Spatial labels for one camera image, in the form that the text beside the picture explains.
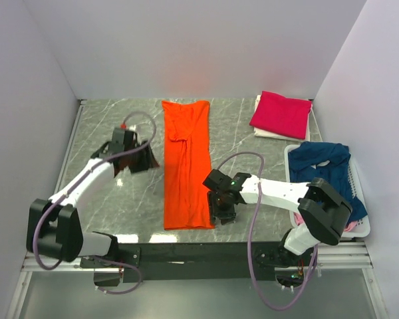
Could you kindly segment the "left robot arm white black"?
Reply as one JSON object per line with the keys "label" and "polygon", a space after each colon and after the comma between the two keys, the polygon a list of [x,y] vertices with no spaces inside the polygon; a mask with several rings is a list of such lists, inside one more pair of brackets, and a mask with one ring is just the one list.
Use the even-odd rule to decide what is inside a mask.
{"label": "left robot arm white black", "polygon": [[97,231],[84,232],[80,214],[94,194],[121,171],[140,173],[158,166],[148,141],[138,139],[135,126],[116,127],[111,140],[91,155],[69,184],[48,199],[31,203],[27,250],[58,262],[96,256],[103,266],[114,266],[120,258],[117,237]]}

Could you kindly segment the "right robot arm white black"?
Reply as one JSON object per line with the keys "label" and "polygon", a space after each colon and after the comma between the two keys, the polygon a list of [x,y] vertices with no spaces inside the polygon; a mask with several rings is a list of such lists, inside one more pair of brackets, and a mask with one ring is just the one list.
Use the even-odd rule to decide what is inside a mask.
{"label": "right robot arm white black", "polygon": [[311,182],[289,183],[261,179],[250,173],[230,177],[214,169],[203,185],[208,190],[212,221],[234,220],[238,204],[263,204],[298,213],[303,218],[303,223],[287,231],[280,243],[253,251],[256,262],[269,266],[295,266],[317,244],[338,245],[352,213],[350,203],[327,181],[317,177]]}

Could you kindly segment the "orange t-shirt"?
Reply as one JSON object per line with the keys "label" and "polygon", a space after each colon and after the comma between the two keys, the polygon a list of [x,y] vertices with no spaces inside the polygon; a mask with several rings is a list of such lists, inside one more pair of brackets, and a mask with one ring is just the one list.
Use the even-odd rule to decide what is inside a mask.
{"label": "orange t-shirt", "polygon": [[204,180],[211,172],[210,103],[163,101],[164,229],[212,229]]}

